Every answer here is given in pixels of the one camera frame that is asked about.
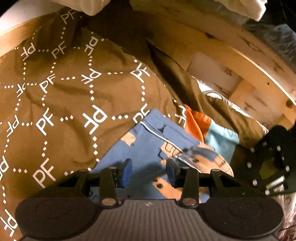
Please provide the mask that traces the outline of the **white pink sleeve forearm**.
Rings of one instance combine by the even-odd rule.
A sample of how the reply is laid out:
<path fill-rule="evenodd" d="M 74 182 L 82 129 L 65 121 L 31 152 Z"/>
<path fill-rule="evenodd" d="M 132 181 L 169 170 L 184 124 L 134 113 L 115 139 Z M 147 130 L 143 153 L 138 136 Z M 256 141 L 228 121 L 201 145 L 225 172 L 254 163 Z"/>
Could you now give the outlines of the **white pink sleeve forearm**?
<path fill-rule="evenodd" d="M 93 16 L 103 10 L 109 3 L 131 4 L 139 11 L 167 11 L 168 13 L 185 13 L 195 9 L 204 13 L 220 16 L 237 17 L 259 21 L 266 12 L 267 1 L 54 1 L 62 6 L 82 11 Z"/>

